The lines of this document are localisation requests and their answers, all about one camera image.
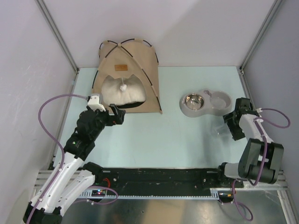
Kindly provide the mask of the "stainless steel bowl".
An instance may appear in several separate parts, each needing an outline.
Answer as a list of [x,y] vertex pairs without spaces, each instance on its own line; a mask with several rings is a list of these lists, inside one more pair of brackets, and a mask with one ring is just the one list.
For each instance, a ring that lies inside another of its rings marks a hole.
[[194,111],[200,110],[205,104],[203,97],[195,93],[186,95],[183,102],[187,108]]

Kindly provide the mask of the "clear plastic bottle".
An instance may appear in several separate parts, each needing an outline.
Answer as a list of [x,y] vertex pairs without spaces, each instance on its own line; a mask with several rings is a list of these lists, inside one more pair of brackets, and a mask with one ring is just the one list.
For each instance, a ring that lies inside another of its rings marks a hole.
[[215,137],[223,137],[223,136],[230,135],[230,130],[226,123],[221,123],[221,124],[215,123],[211,128],[211,133]]

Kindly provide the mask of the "grey double pet bowl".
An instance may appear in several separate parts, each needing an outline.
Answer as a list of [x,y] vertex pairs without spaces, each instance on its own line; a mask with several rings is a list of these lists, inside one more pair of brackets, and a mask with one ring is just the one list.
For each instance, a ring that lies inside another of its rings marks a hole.
[[[185,96],[192,93],[201,95],[205,101],[204,106],[200,110],[191,110],[187,108],[183,102]],[[227,93],[223,91],[203,89],[198,92],[192,93],[183,95],[179,102],[181,112],[187,117],[196,118],[203,115],[223,116],[231,112],[232,99]]]

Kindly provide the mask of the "cream fluffy cushion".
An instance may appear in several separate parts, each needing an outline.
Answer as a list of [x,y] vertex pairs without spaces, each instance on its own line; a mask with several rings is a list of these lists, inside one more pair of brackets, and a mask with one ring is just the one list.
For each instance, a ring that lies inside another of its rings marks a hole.
[[[122,92],[120,86],[127,85],[127,90]],[[134,74],[129,78],[114,79],[108,76],[101,89],[103,101],[109,104],[126,105],[132,103],[143,103],[146,101],[146,91],[140,79]]]

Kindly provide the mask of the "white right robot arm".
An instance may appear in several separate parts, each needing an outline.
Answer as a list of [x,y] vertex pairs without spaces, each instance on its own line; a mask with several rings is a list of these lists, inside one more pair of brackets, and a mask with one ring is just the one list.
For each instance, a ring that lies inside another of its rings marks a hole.
[[235,109],[223,116],[233,140],[246,138],[247,144],[238,163],[222,163],[216,175],[217,184],[227,187],[233,179],[274,184],[277,181],[284,147],[275,143],[266,133],[260,116],[263,109],[255,110],[248,98],[237,98]]

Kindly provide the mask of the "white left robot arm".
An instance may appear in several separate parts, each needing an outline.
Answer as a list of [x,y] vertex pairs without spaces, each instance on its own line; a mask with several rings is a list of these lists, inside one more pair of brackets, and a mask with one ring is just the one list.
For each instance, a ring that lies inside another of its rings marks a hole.
[[111,104],[113,114],[101,106],[87,107],[63,148],[61,162],[30,200],[23,221],[27,224],[59,224],[68,208],[90,186],[103,183],[103,168],[85,163],[95,141],[106,126],[121,125],[126,111]]

